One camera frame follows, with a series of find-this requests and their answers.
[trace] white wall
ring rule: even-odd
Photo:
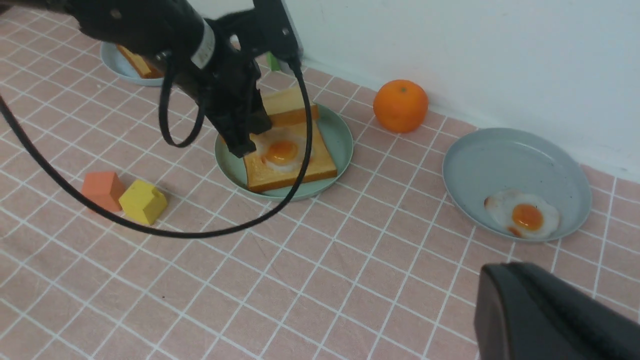
[[[191,1],[211,17],[252,6]],[[434,110],[531,131],[579,161],[640,179],[638,1],[285,2],[321,70],[376,89],[412,79]]]

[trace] black cable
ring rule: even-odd
[[[71,184],[62,177],[55,168],[47,162],[47,160],[40,154],[38,149],[31,143],[31,140],[24,132],[18,120],[13,116],[13,113],[4,102],[4,99],[0,95],[0,113],[4,116],[5,121],[9,124],[11,130],[15,133],[20,140],[20,143],[27,150],[29,155],[42,167],[42,169],[56,182],[63,190],[65,190],[69,195],[71,195],[75,200],[78,200],[82,205],[85,205],[87,208],[95,211],[99,215],[115,222],[118,225],[128,227],[129,229],[139,231],[145,234],[151,234],[156,236],[164,236],[167,238],[178,238],[178,239],[203,239],[203,238],[213,238],[217,236],[228,235],[232,233],[236,233],[238,231],[246,230],[252,226],[258,225],[273,215],[277,214],[282,210],[295,196],[298,188],[302,184],[302,181],[305,178],[305,174],[307,173],[307,168],[309,166],[309,161],[311,159],[311,148],[312,148],[312,140],[313,140],[313,124],[312,124],[312,116],[311,116],[311,102],[309,100],[309,94],[307,93],[307,88],[305,86],[305,82],[302,75],[301,63],[300,59],[295,59],[289,62],[289,67],[293,70],[296,79],[298,80],[298,85],[300,86],[300,91],[302,92],[302,98],[305,103],[305,113],[307,115],[307,145],[305,147],[305,157],[302,161],[302,166],[300,168],[300,173],[296,178],[291,190],[285,196],[281,203],[279,203],[275,208],[271,209],[264,215],[255,218],[251,221],[247,221],[244,224],[240,224],[237,226],[229,227],[227,229],[216,230],[216,231],[208,231],[206,233],[180,233],[177,231],[166,231],[160,229],[154,229],[153,227],[144,226],[137,224],[135,222],[131,222],[124,218],[119,217],[118,215],[103,209],[98,206],[93,201],[87,199],[81,192],[76,190]]]
[[[181,143],[175,143],[169,130],[169,99],[171,97],[171,89],[173,81],[178,74],[178,65],[173,60],[171,54],[166,57],[167,70],[164,73],[162,89],[160,91],[160,102],[158,104],[158,124],[160,125],[160,133],[167,144],[175,147],[184,148],[191,145],[200,134],[202,124],[204,123],[204,114],[207,109],[207,101],[209,100],[209,89],[205,88],[198,94],[198,115],[196,116],[195,125],[189,136]]]

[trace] plate rim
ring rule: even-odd
[[[450,156],[450,150],[462,139],[464,138],[468,138],[470,136],[477,136],[478,133],[482,133],[485,131],[505,131],[505,132],[510,132],[510,133],[520,133],[523,134],[525,136],[530,136],[532,138],[536,138],[538,140],[541,140],[542,142],[545,142],[547,145],[555,148],[556,150],[558,150],[561,154],[563,154],[564,156],[566,156],[571,162],[572,165],[575,165],[576,168],[579,170],[579,173],[581,174],[581,178],[582,180],[584,180],[584,182],[587,184],[587,186],[589,187],[589,192],[588,192],[588,196],[587,199],[589,202],[589,211],[586,212],[586,216],[584,216],[584,218],[580,219],[579,221],[576,221],[576,223],[570,228],[569,231],[563,233],[563,234],[559,234],[559,236],[552,236],[551,238],[545,238],[545,239],[523,239],[523,238],[517,238],[516,236],[513,235],[509,235],[506,233],[502,233],[500,231],[497,231],[495,229],[492,229],[491,227],[485,225],[484,223],[480,222],[479,220],[477,220],[475,217],[471,216],[471,214],[469,214],[467,211],[465,211],[460,204],[458,204],[458,201],[456,201],[456,198],[454,197],[454,195],[451,193],[451,191],[449,190],[449,185],[447,184],[447,178],[445,176],[445,164],[447,164],[447,158]],[[444,182],[444,186],[445,189],[447,190],[447,194],[450,196],[451,201],[453,201],[453,204],[456,206],[456,208],[460,211],[462,211],[463,214],[465,214],[465,216],[467,216],[467,218],[471,219],[471,221],[473,221],[476,225],[481,226],[483,229],[490,231],[493,234],[496,234],[498,236],[501,236],[504,239],[510,239],[513,240],[514,242],[520,242],[520,243],[546,243],[546,242],[550,242],[550,241],[554,241],[554,240],[558,240],[560,238],[564,238],[566,236],[569,236],[573,233],[575,233],[576,231],[578,231],[583,225],[584,223],[587,221],[587,219],[589,218],[589,214],[591,214],[591,210],[593,209],[593,195],[591,193],[591,185],[589,183],[589,179],[587,178],[587,175],[584,173],[583,169],[580,167],[580,163],[578,163],[577,161],[575,161],[575,159],[569,155],[564,149],[562,149],[560,146],[552,143],[551,141],[547,140],[546,138],[542,137],[542,136],[538,136],[536,134],[530,133],[528,131],[524,131],[524,130],[519,130],[519,129],[513,129],[510,127],[486,127],[484,129],[478,129],[472,133],[466,134],[464,136],[462,136],[461,138],[457,139],[453,144],[451,144],[451,146],[449,147],[449,149],[447,149],[447,152],[445,153],[445,156],[442,160],[442,166],[441,166],[441,172],[442,172],[442,180]]]
[[[342,169],[340,172],[338,172],[338,175],[336,177],[334,177],[332,179],[332,181],[330,183],[328,183],[326,186],[318,189],[315,192],[310,192],[310,193],[306,193],[304,195],[298,195],[298,192],[303,188],[303,186],[305,186],[305,184],[303,183],[300,188],[298,188],[298,191],[296,192],[296,194],[294,195],[293,199],[291,199],[291,201],[300,201],[300,200],[305,200],[308,199],[310,197],[316,196],[320,193],[323,193],[324,191],[326,191],[327,189],[329,189],[330,187],[332,187],[333,185],[335,185],[335,183],[338,181],[338,179],[340,179],[342,177],[342,175],[344,175],[344,173],[347,171],[347,169],[351,166],[351,161],[353,160],[353,153],[354,153],[354,149],[355,149],[355,140],[353,139],[353,133],[351,132],[351,129],[349,128],[349,126],[347,125],[347,122],[335,111],[329,109],[328,107],[321,105],[321,104],[317,104],[318,107],[320,108],[321,111],[328,111],[331,114],[333,114],[337,119],[339,119],[342,124],[344,125],[344,128],[347,130],[347,132],[349,133],[349,139],[350,139],[350,146],[349,146],[349,155],[348,155],[348,161],[347,161],[347,165],[344,167],[344,169]],[[271,201],[271,202],[278,202],[278,201],[282,201],[285,197],[284,196],[274,196],[274,195],[264,195],[261,193],[255,193],[255,192],[251,192],[249,191],[249,189],[243,188],[240,184],[236,183],[228,174],[228,172],[220,166],[220,162],[218,161],[218,142],[221,141],[222,137],[220,136],[220,134],[218,133],[216,135],[216,141],[214,142],[214,157],[216,159],[216,164],[218,165],[218,168],[220,168],[220,171],[222,172],[222,174],[227,178],[227,180],[229,180],[233,185],[235,185],[239,191],[247,194],[247,196],[250,197],[254,197],[254,198],[258,198],[261,200],[267,200],[267,201]]]

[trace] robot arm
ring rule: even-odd
[[[260,70],[254,59],[271,51],[282,61],[300,63],[300,45],[281,0],[254,0],[254,9],[216,20],[203,19],[187,0],[0,3],[69,14],[77,19],[85,35],[123,45],[143,56],[166,74],[165,94],[160,101],[161,127],[170,87],[175,83],[196,101],[201,116],[209,119],[229,151],[239,158],[255,150],[250,133],[260,134],[271,128],[256,89]],[[230,42],[233,35],[238,37],[240,50]],[[163,136],[172,145],[188,145],[174,144],[168,128]]]

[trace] bread slice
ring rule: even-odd
[[[302,122],[291,125],[288,126],[288,128],[294,134],[306,138],[306,123]],[[313,132],[313,155],[303,180],[304,183],[331,179],[338,176],[338,169],[333,162],[329,150],[326,148],[322,134],[315,121],[313,122]],[[256,135],[251,135],[251,137],[252,140],[256,141]],[[244,166],[246,168],[247,187],[249,191],[255,193],[292,186],[300,172],[300,167],[296,167],[292,172],[279,172],[274,170],[262,162],[257,152],[253,152],[244,157]]]
[[[136,55],[130,52],[126,47],[122,45],[116,45],[120,54],[133,66],[133,69],[143,79],[158,79],[164,76],[164,74],[156,69],[153,65],[149,64],[142,56]]]
[[[305,102],[297,86],[262,96],[262,104],[271,119],[273,127],[285,127],[307,119]],[[311,104],[311,119],[320,119],[318,105]]]

